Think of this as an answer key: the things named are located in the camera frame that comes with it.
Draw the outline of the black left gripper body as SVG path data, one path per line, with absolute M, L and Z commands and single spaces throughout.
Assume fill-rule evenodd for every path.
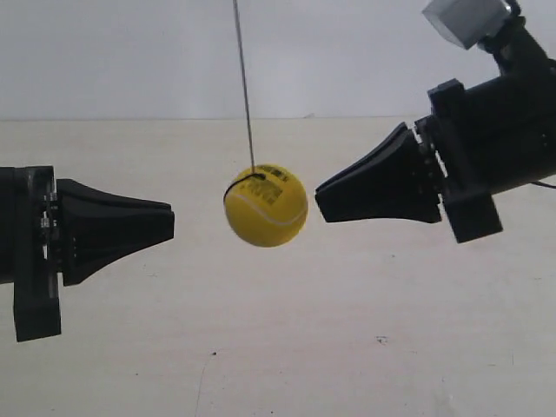
M 1 168 L 1 283 L 13 285 L 18 342 L 61 333 L 54 169 Z

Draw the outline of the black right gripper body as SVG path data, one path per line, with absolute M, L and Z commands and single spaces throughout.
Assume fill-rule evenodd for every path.
M 430 116 L 416 123 L 447 174 L 440 194 L 458 243 L 502 231 L 493 197 L 555 173 L 555 92 L 497 78 L 430 89 Z

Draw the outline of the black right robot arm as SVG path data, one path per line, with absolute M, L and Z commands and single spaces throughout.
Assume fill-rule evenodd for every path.
M 470 242 L 503 229 L 495 195 L 555 173 L 555 62 L 515 1 L 432 1 L 423 13 L 444 39 L 489 54 L 500 73 L 431 89 L 428 116 L 396 126 L 315 200 L 329 223 L 448 219 L 457 242 Z

